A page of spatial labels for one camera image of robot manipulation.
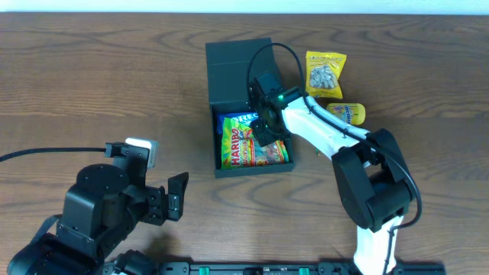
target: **box lid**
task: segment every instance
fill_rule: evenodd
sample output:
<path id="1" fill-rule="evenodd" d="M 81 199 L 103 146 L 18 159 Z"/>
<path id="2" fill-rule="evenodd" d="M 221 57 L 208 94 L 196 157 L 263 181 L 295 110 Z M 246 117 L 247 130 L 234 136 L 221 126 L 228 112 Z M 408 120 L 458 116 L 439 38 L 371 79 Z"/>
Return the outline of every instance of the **box lid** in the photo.
<path id="1" fill-rule="evenodd" d="M 254 53 L 270 38 L 215 42 L 206 44 L 209 104 L 247 102 L 246 70 Z M 272 47 L 263 49 L 255 58 L 250 77 L 271 71 L 280 81 Z"/>

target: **candy bag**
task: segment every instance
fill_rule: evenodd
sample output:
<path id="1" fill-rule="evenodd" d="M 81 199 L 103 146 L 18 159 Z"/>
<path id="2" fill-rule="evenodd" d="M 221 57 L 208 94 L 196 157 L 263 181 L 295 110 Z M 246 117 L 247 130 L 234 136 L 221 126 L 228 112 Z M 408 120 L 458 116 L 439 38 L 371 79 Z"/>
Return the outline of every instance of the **candy bag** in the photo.
<path id="1" fill-rule="evenodd" d="M 365 107 L 360 103 L 329 103 L 326 110 L 351 125 L 365 121 Z"/>
<path id="2" fill-rule="evenodd" d="M 313 97 L 342 99 L 338 78 L 345 65 L 346 55 L 341 53 L 306 54 L 306 92 Z"/>
<path id="3" fill-rule="evenodd" d="M 253 138 L 251 128 L 225 118 L 222 127 L 221 169 L 259 167 L 289 161 L 281 141 L 260 147 Z"/>
<path id="4" fill-rule="evenodd" d="M 217 125 L 217 133 L 222 134 L 222 126 L 224 124 L 225 118 L 232 118 L 239 123 L 249 126 L 253 120 L 258 119 L 258 114 L 256 112 L 239 112 L 239 113 L 229 113 L 229 114 L 218 114 L 219 122 Z"/>

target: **wood grain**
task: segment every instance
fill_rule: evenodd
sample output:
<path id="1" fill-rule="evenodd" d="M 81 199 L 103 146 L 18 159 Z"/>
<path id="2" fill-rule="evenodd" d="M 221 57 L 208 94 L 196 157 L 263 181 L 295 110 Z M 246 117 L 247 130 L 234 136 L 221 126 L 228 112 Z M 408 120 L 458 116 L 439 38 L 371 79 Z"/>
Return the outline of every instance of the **wood grain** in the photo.
<path id="1" fill-rule="evenodd" d="M 397 256 L 442 261 L 450 274 L 487 273 L 487 17 L 30 13 L 3 14 L 0 31 L 1 154 L 138 136 L 160 142 L 148 184 L 190 172 L 182 220 L 139 225 L 111 257 L 127 249 L 157 260 L 353 255 L 356 228 L 331 164 L 307 142 L 294 140 L 292 173 L 213 176 L 205 43 L 272 37 L 301 57 L 346 53 L 344 102 L 365 105 L 363 127 L 396 136 L 424 201 Z M 296 84 L 293 60 L 275 52 L 286 84 Z M 107 161 L 44 154 L 0 165 L 0 273 L 62 211 L 77 172 Z"/>

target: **yellow snack bag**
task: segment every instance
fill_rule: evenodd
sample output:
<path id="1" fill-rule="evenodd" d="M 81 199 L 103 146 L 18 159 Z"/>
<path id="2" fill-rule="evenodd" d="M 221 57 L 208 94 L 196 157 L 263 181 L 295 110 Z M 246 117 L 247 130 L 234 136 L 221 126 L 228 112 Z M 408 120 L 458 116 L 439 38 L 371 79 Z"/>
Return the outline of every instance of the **yellow snack bag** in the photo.
<path id="1" fill-rule="evenodd" d="M 365 107 L 360 103 L 329 103 L 326 110 L 350 125 L 365 121 Z"/>
<path id="2" fill-rule="evenodd" d="M 306 92 L 312 97 L 343 99 L 338 78 L 345 61 L 345 54 L 308 51 Z"/>

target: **open box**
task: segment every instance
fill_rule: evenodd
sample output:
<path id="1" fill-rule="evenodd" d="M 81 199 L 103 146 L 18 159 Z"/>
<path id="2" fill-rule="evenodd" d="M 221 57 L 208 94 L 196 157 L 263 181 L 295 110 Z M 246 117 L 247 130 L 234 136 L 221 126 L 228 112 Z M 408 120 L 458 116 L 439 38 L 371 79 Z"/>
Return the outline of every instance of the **open box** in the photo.
<path id="1" fill-rule="evenodd" d="M 222 135 L 217 132 L 218 115 L 251 111 L 248 105 L 248 92 L 246 91 L 246 70 L 253 54 L 269 43 L 271 43 L 270 38 L 261 38 L 206 44 L 209 106 L 214 140 L 214 174 L 216 178 L 288 172 L 293 169 L 293 151 L 290 139 L 283 141 L 289 155 L 289 163 L 232 170 L 221 169 Z M 257 55 L 251 68 L 250 77 L 257 76 L 265 71 L 272 72 L 278 81 L 281 82 L 280 71 L 275 63 L 272 47 L 262 50 Z"/>

